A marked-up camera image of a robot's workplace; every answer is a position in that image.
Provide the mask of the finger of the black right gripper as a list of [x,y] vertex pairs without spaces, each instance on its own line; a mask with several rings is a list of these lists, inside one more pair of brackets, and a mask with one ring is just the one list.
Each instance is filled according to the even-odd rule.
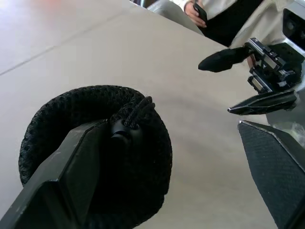
[[198,69],[209,72],[222,72],[232,68],[234,64],[243,62],[253,53],[249,47],[225,49],[216,52],[198,64]]
[[235,115],[264,115],[278,110],[291,110],[296,106],[294,91],[268,92],[250,97],[227,109]]

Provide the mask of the seated bystander body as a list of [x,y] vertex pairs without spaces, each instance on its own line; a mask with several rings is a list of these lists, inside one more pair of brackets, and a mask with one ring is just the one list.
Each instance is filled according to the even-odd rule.
[[157,0],[148,10],[229,47],[243,24],[263,0],[192,0],[207,13],[206,28],[198,27],[184,12],[191,0]]

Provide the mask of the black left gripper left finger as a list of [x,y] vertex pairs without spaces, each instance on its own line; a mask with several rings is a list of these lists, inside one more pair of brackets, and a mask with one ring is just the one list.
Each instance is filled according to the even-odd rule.
[[72,129],[0,220],[0,229],[81,229],[100,173],[106,120]]

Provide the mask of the black phone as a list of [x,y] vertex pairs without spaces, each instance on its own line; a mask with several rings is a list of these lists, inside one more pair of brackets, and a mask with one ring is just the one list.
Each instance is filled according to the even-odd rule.
[[204,22],[208,21],[206,11],[197,2],[193,4],[193,8],[198,12],[200,19]]

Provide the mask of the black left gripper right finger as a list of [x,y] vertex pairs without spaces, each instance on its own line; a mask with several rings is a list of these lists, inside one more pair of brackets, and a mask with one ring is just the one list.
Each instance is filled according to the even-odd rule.
[[305,229],[305,149],[288,133],[238,124],[253,181],[278,229]]

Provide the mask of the black drawstring pouch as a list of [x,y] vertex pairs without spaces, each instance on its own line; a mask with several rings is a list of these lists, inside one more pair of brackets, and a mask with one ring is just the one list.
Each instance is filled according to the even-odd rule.
[[122,86],[96,85],[65,92],[32,118],[20,147],[19,173],[25,185],[38,166],[84,123],[122,121],[142,131],[139,149],[119,151],[102,144],[101,175],[82,229],[133,229],[155,215],[168,193],[172,146],[168,131],[149,96]]

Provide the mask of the bystander bare hand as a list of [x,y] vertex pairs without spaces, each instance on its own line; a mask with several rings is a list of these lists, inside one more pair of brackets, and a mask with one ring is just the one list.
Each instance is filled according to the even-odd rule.
[[198,27],[206,28],[206,23],[199,17],[199,13],[193,7],[194,1],[188,1],[185,4],[184,12]]

